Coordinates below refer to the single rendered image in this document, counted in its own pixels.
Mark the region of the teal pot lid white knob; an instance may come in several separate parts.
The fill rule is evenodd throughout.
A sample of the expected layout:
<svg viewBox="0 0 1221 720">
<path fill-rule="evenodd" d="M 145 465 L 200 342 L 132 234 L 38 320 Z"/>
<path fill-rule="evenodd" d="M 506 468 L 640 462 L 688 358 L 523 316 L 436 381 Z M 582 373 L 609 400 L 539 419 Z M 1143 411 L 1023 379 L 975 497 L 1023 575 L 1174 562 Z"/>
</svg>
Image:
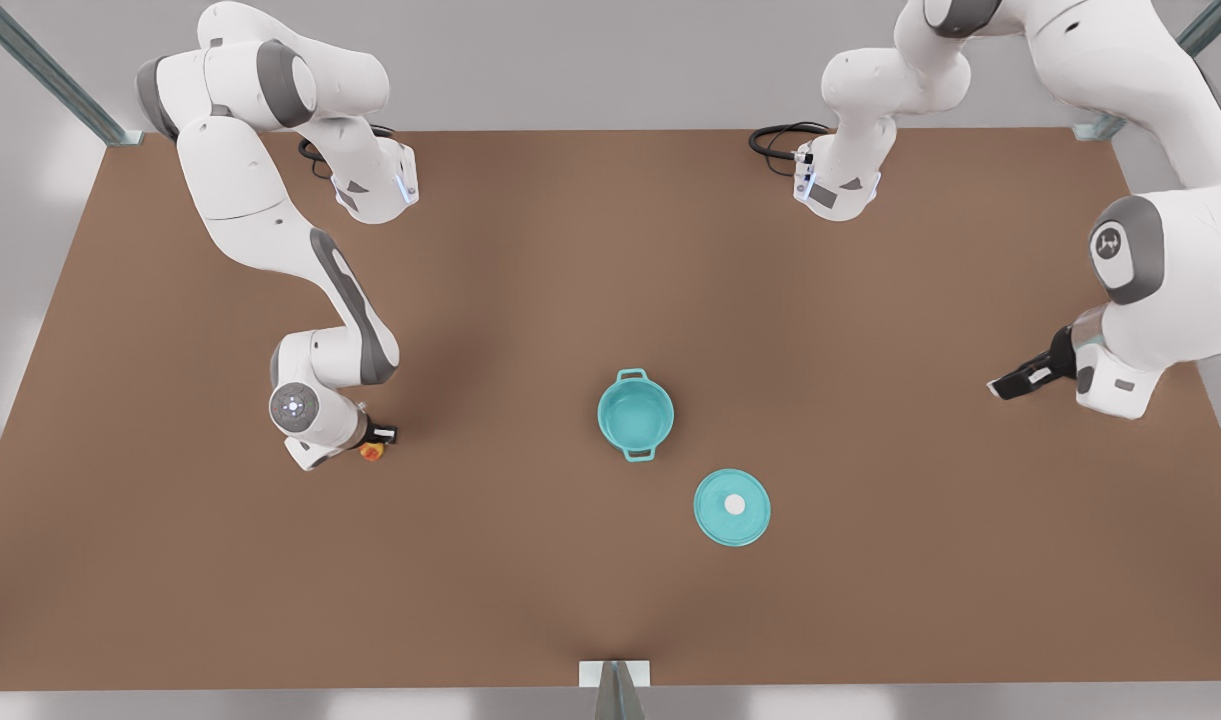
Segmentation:
<svg viewBox="0 0 1221 720">
<path fill-rule="evenodd" d="M 770 524 L 770 498 L 747 471 L 712 471 L 694 492 L 694 520 L 706 537 L 726 547 L 752 544 Z"/>
</svg>

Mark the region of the silver frame post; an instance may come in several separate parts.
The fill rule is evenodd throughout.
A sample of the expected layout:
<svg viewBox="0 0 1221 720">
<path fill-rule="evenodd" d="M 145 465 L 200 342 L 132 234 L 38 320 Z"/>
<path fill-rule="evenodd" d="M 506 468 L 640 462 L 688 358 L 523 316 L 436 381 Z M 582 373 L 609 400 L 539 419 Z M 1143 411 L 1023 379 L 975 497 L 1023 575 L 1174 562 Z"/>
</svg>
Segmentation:
<svg viewBox="0 0 1221 720">
<path fill-rule="evenodd" d="M 593 720 L 646 720 L 639 687 L 650 687 L 648 660 L 579 661 L 579 688 L 597 689 Z"/>
<path fill-rule="evenodd" d="M 1175 41 L 1192 59 L 1197 59 L 1219 35 L 1221 35 L 1221 0 L 1209 0 L 1205 9 L 1201 9 L 1201 12 L 1177 33 Z M 1072 131 L 1081 142 L 1109 142 L 1127 123 L 1127 120 L 1114 117 L 1112 113 L 1100 113 L 1093 123 L 1076 124 Z"/>
<path fill-rule="evenodd" d="M 127 131 L 107 113 L 0 5 L 0 45 L 107 146 L 138 146 L 144 133 Z"/>
</svg>

